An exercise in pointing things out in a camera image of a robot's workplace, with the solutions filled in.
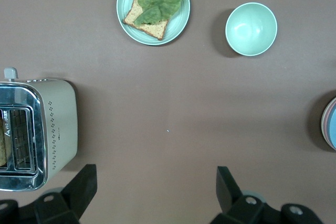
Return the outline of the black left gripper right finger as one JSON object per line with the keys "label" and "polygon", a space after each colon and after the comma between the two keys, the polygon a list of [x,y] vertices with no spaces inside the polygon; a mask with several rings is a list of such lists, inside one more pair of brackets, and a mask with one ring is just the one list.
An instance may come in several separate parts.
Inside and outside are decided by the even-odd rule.
{"label": "black left gripper right finger", "polygon": [[216,174],[216,196],[222,212],[212,223],[281,223],[281,213],[253,195],[244,195],[226,166]]}

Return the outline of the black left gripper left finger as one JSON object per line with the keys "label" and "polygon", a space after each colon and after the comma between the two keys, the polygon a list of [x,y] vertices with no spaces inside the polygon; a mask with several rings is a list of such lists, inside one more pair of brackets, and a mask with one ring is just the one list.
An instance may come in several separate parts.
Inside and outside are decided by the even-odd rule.
{"label": "black left gripper left finger", "polygon": [[60,192],[47,193],[35,201],[37,223],[79,223],[97,188],[97,167],[87,164]]}

